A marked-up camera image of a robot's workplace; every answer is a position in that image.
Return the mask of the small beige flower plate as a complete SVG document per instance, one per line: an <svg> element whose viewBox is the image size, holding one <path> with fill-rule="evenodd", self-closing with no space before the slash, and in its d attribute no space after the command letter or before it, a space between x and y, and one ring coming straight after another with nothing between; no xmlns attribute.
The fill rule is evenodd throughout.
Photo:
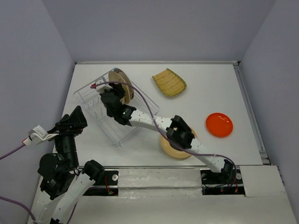
<svg viewBox="0 0 299 224"><path fill-rule="evenodd" d="M128 88L125 88L124 91L125 91L125 95L124 95L124 97L121 99L121 102L122 102L123 104L128 104L128 103L131 101L130 91L129 91Z"/></svg>

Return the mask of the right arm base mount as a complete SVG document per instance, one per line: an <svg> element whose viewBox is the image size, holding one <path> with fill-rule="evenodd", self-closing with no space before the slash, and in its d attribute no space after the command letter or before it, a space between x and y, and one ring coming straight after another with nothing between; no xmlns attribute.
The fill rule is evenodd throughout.
<svg viewBox="0 0 299 224"><path fill-rule="evenodd" d="M233 170L232 179L227 180L220 176L220 173L213 173L209 169L200 171L202 194L204 196L217 195L245 195L243 179L240 169Z"/></svg>

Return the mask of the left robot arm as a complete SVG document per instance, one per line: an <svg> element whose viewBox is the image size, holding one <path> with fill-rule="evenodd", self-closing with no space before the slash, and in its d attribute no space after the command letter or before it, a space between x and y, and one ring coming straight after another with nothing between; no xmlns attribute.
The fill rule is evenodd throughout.
<svg viewBox="0 0 299 224"><path fill-rule="evenodd" d="M103 180L105 169L95 160L79 167L75 137L87 127L87 120L78 105L71 114L64 115L55 125L45 131L34 127L24 141L38 145L45 141L55 142L54 153L43 155L39 161L38 174L41 176L40 196L32 209L30 224L65 224L67 216L83 194L93 185Z"/></svg>

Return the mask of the beige floral square plate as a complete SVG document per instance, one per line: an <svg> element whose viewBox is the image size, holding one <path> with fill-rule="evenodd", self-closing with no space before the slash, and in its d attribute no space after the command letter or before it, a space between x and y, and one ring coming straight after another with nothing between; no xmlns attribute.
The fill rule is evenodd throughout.
<svg viewBox="0 0 299 224"><path fill-rule="evenodd" d="M110 82L118 81L118 82L126 83L125 80L119 74L117 74L114 71L109 71L108 79L109 79ZM122 84L122 87L123 87L123 89L128 88L128 86L125 85L125 84Z"/></svg>

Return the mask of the green rimmed white plate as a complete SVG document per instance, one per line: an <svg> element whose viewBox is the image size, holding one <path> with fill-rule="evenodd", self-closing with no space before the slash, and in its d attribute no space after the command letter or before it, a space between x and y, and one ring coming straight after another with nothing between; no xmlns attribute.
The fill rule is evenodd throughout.
<svg viewBox="0 0 299 224"><path fill-rule="evenodd" d="M131 87L132 84L131 84L130 79L128 78L128 76L122 70L120 70L118 68L115 68L114 72L116 72L117 74L119 74L125 80L125 82L129 84L129 86L128 86L129 95L130 95L130 100L132 100L134 98L134 90Z"/></svg>

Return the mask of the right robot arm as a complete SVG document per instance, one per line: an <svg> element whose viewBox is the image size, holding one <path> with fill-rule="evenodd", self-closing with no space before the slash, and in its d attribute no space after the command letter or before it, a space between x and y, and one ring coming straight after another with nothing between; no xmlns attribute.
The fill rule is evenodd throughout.
<svg viewBox="0 0 299 224"><path fill-rule="evenodd" d="M176 115L173 118L154 116L146 99L139 91L137 93L144 100L149 110L148 113L123 104L121 102L121 99L125 97L123 85L130 86L120 81L92 84L91 87L100 94L107 116L123 126L143 127L159 132L174 150L193 155L206 164L215 173L218 182L226 183L228 180L236 180L235 163L230 158L215 154L205 147L180 116Z"/></svg>

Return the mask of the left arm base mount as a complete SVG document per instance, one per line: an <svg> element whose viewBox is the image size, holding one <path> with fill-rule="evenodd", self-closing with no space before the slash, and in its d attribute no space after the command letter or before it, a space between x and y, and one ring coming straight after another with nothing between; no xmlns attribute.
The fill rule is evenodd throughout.
<svg viewBox="0 0 299 224"><path fill-rule="evenodd" d="M96 181L83 196L118 196L119 170L106 169L101 180Z"/></svg>

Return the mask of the yellow bamboo pattern plate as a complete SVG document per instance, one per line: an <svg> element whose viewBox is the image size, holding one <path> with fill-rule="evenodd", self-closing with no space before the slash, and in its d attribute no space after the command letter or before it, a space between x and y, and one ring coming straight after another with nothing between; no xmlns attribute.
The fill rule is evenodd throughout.
<svg viewBox="0 0 299 224"><path fill-rule="evenodd" d="M175 97L187 88L186 82L169 68L152 76L158 89L167 97Z"/></svg>

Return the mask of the orange round plate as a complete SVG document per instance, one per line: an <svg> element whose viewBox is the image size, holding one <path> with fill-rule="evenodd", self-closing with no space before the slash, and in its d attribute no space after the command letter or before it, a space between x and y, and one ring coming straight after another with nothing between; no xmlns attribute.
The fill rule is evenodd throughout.
<svg viewBox="0 0 299 224"><path fill-rule="evenodd" d="M218 138L228 137L234 129L232 120L226 114L219 112L210 114L205 124L209 133Z"/></svg>

